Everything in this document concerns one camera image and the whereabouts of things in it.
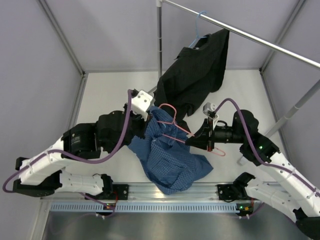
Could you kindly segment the blue checked shirt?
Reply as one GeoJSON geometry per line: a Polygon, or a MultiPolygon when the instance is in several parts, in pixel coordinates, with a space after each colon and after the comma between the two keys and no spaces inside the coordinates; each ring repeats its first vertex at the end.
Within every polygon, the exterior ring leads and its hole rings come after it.
{"type": "Polygon", "coordinates": [[[165,195],[182,192],[213,170],[203,155],[190,153],[187,133],[171,123],[165,110],[150,108],[145,138],[134,137],[128,148],[139,159],[146,177],[165,195]]]}

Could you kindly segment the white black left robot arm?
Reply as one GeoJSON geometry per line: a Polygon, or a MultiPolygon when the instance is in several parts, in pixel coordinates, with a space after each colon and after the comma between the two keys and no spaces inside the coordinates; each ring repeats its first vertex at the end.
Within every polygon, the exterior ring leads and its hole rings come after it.
{"type": "Polygon", "coordinates": [[[110,159],[134,137],[144,138],[150,112],[138,114],[115,110],[99,116],[95,123],[79,123],[66,131],[51,147],[33,158],[19,157],[19,172],[12,191],[29,197],[46,197],[58,192],[83,193],[103,200],[113,195],[113,180],[107,174],[92,176],[70,173],[76,162],[90,165],[110,159]]]}

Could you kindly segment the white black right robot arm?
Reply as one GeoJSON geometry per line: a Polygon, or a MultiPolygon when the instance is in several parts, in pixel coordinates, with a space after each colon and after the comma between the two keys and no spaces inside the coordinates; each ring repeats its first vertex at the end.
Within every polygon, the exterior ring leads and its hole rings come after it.
{"type": "Polygon", "coordinates": [[[320,190],[304,177],[280,151],[258,131],[259,121],[248,110],[238,110],[232,125],[218,120],[214,111],[207,113],[200,129],[186,145],[211,152],[216,143],[240,144],[242,156],[271,176],[284,191],[263,183],[248,172],[232,183],[239,198],[254,198],[287,216],[308,238],[320,238],[320,190]]]}

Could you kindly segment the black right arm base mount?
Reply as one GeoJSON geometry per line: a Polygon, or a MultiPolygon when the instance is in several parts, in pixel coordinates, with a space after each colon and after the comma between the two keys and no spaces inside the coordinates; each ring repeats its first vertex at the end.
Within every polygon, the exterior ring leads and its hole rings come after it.
{"type": "Polygon", "coordinates": [[[248,198],[244,187],[236,184],[218,184],[217,191],[219,200],[227,203],[248,198]]]}

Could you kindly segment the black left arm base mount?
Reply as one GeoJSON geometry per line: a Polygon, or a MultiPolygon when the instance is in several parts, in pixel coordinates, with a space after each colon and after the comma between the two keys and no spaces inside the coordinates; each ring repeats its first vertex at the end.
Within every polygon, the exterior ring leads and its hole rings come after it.
{"type": "Polygon", "coordinates": [[[128,184],[113,184],[108,186],[107,189],[104,189],[102,193],[98,195],[85,194],[86,197],[91,197],[95,200],[104,201],[104,200],[121,200],[126,201],[129,194],[129,185],[128,184]]]}

